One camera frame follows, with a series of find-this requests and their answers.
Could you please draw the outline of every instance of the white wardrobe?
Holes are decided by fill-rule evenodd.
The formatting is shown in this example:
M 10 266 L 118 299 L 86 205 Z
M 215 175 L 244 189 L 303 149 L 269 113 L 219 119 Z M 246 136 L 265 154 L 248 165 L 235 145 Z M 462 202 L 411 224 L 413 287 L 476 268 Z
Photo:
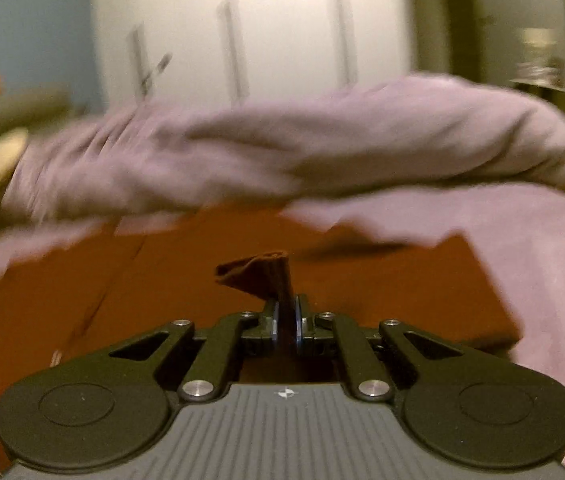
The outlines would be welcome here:
M 409 0 L 93 0 L 93 20 L 110 105 L 138 95 L 139 25 L 147 68 L 172 54 L 153 94 L 202 106 L 372 86 L 414 51 Z

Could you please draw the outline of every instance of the white crosshair logo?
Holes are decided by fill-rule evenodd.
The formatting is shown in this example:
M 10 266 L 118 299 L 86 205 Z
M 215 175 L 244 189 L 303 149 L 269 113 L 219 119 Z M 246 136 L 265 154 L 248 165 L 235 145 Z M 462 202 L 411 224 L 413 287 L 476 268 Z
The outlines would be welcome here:
M 285 388 L 284 390 L 280 390 L 278 395 L 283 399 L 291 399 L 291 397 L 297 395 L 297 392 L 294 392 L 291 388 Z

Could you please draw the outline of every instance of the blurry background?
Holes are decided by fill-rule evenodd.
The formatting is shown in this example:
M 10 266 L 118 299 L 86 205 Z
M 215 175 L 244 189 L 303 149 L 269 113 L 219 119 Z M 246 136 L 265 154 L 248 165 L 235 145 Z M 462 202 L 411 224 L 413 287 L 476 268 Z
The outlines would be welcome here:
M 521 72 L 522 29 L 549 29 L 554 79 Z M 5 92 L 62 84 L 96 112 L 144 94 L 203 106 L 312 96 L 413 70 L 565 111 L 565 0 L 0 0 Z

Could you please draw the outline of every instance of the round joint cover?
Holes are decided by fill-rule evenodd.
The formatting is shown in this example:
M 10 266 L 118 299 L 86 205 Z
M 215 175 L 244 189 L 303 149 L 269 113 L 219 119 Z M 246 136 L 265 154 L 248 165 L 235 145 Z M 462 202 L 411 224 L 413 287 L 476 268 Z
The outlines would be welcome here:
M 0 399 L 8 455 L 67 473 L 113 465 L 150 446 L 169 417 L 164 392 L 150 376 L 110 371 L 75 382 L 43 372 L 9 388 Z
M 403 416 L 426 446 L 464 465 L 520 469 L 565 452 L 565 388 L 542 383 L 416 383 Z

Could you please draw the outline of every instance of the pink blanket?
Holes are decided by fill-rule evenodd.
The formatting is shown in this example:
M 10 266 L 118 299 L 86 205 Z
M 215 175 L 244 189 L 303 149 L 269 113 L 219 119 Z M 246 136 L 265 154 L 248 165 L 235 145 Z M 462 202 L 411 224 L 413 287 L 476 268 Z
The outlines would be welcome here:
M 565 116 L 518 92 L 413 75 L 304 102 L 147 103 L 80 121 L 32 140 L 3 208 L 43 221 L 512 176 L 565 184 Z

